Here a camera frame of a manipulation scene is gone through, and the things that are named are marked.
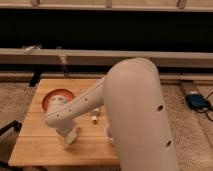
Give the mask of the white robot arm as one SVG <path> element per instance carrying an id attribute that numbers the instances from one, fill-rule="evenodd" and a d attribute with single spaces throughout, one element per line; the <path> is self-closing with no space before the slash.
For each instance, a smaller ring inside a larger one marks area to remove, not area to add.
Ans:
<path id="1" fill-rule="evenodd" d="M 122 171 L 180 171 L 159 73 L 148 59 L 114 65 L 84 93 L 45 112 L 45 123 L 62 135 L 74 118 L 103 106 Z"/>

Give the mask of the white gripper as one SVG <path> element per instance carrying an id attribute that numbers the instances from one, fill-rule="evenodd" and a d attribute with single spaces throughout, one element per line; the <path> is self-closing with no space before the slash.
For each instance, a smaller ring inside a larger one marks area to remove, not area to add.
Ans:
<path id="1" fill-rule="evenodd" d="M 64 143 L 65 137 L 73 130 L 74 127 L 78 127 L 76 123 L 73 123 L 69 128 L 67 129 L 58 129 L 56 132 L 58 133 L 59 140 Z"/>

